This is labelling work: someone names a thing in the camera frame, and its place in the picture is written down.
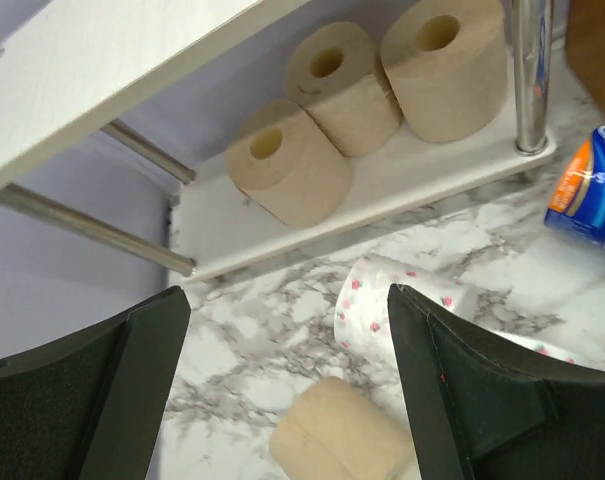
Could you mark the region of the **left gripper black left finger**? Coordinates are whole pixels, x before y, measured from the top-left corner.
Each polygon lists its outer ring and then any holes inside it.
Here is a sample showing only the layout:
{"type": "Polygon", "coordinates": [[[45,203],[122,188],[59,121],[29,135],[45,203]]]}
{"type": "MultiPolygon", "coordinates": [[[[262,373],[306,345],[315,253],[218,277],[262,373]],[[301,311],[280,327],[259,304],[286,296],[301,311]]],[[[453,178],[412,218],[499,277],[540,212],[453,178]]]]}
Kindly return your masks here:
{"type": "Polygon", "coordinates": [[[171,287],[0,359],[0,479],[144,479],[190,318],[171,287]]]}

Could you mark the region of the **white red-dotted roll front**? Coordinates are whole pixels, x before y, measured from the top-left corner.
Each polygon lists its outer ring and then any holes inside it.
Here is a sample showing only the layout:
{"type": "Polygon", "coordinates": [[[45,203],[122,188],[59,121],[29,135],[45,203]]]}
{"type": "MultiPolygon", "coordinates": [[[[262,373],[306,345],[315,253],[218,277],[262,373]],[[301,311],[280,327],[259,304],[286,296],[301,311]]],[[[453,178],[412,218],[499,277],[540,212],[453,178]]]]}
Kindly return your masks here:
{"type": "Polygon", "coordinates": [[[587,356],[576,354],[551,343],[536,340],[530,337],[500,331],[494,331],[494,334],[538,354],[545,355],[556,360],[561,360],[566,363],[605,371],[605,361],[596,361],[587,356]]]}

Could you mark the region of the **brown paper roll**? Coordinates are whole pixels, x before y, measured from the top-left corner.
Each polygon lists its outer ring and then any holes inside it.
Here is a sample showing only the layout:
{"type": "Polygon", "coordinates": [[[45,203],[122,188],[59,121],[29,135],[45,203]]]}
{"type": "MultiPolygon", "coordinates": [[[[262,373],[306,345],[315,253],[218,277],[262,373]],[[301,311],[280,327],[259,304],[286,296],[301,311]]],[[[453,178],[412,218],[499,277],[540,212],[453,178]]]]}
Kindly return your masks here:
{"type": "Polygon", "coordinates": [[[225,153],[231,181],[282,223],[321,223],[351,190],[349,161],[298,105],[273,100],[251,115],[225,153]]]}
{"type": "Polygon", "coordinates": [[[388,29],[382,64],[419,138],[461,140],[500,112],[508,86],[503,22],[498,1],[419,1],[388,29]]]}
{"type": "Polygon", "coordinates": [[[408,429],[337,377],[296,398],[269,452],[290,479],[408,479],[417,467],[408,429]]]}
{"type": "Polygon", "coordinates": [[[402,123],[376,44],[353,22],[303,40],[285,67],[285,90],[346,157],[379,150],[402,123]]]}

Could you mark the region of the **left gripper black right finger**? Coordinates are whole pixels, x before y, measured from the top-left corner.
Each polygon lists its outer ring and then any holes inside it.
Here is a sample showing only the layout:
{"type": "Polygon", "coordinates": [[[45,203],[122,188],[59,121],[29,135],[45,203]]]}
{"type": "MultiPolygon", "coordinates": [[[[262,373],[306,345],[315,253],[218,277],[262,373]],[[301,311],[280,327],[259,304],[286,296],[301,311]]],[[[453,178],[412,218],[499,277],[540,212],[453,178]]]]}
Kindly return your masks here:
{"type": "Polygon", "coordinates": [[[550,358],[407,285],[388,316],[425,479],[605,479],[605,371],[550,358]]]}

